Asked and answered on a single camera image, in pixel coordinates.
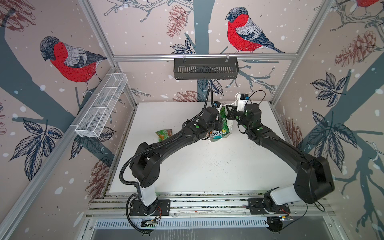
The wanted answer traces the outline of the white patterned paper bag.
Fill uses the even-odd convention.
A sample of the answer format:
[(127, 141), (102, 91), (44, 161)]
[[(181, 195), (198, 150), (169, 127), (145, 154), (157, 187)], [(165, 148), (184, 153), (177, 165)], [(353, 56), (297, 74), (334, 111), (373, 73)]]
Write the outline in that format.
[(229, 105), (228, 103), (220, 104), (220, 106), (217, 108), (219, 111), (219, 114), (221, 116), (221, 119), (223, 121), (223, 126), (220, 131), (213, 130), (210, 132), (209, 140), (211, 142), (216, 142), (221, 139), (224, 139), (228, 137), (230, 134), (232, 134), (232, 127), (233, 127), (233, 120), (228, 120), (228, 110), (226, 109), (226, 106)]

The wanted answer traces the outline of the green orange snack packet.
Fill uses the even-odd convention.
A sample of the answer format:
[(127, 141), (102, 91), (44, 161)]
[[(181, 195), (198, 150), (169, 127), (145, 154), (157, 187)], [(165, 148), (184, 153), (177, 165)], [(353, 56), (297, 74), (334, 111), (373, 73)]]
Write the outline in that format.
[(159, 130), (156, 132), (156, 135), (158, 136), (158, 142), (162, 142), (173, 135), (173, 130), (172, 129)]

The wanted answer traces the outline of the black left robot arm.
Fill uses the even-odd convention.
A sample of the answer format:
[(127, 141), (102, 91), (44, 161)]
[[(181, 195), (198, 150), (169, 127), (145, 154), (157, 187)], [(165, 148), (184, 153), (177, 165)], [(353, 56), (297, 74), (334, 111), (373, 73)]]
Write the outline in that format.
[(184, 122), (182, 129), (170, 138), (151, 145), (146, 142), (139, 145), (125, 166), (130, 167), (133, 177), (139, 182), (141, 214), (151, 215), (158, 206), (154, 183), (159, 178), (161, 163), (180, 149), (205, 139), (210, 132), (222, 127), (220, 112), (214, 107), (207, 107), (196, 120)]

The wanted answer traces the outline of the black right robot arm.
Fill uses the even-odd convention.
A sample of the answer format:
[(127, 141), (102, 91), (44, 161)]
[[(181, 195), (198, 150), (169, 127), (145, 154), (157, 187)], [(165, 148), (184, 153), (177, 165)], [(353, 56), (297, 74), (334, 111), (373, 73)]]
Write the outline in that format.
[(261, 122), (262, 111), (258, 104), (247, 104), (241, 111), (227, 105), (227, 119), (245, 128), (249, 140), (269, 150), (288, 164), (296, 173), (293, 184), (274, 188), (264, 195), (264, 208), (276, 212), (287, 203), (303, 201), (314, 204), (335, 190), (328, 160), (314, 157), (289, 144)]

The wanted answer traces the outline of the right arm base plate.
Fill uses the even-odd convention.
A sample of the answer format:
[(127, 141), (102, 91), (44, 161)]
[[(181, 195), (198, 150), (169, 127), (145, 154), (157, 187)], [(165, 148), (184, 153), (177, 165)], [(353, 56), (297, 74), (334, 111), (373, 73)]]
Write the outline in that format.
[(290, 215), (288, 204), (277, 205), (270, 199), (248, 199), (247, 208), (251, 215)]

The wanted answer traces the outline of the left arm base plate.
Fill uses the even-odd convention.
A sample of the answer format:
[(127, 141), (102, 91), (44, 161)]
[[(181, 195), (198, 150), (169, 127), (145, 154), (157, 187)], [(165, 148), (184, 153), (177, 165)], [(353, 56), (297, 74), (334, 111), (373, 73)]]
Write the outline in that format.
[(141, 200), (133, 200), (129, 206), (129, 216), (168, 216), (170, 214), (170, 200), (156, 200), (148, 207)]

